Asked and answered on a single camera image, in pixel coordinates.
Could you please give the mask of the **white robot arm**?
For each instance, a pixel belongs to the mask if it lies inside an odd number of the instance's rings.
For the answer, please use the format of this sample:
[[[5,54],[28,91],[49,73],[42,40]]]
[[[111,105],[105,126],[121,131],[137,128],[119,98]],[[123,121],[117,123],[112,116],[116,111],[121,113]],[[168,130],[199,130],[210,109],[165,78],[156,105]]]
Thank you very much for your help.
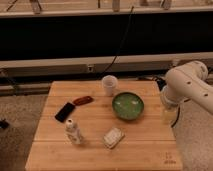
[[[173,127],[180,116],[180,103],[184,98],[194,101],[213,115],[213,87],[205,82],[207,66],[191,61],[174,67],[165,74],[166,85],[160,92],[163,122]]]

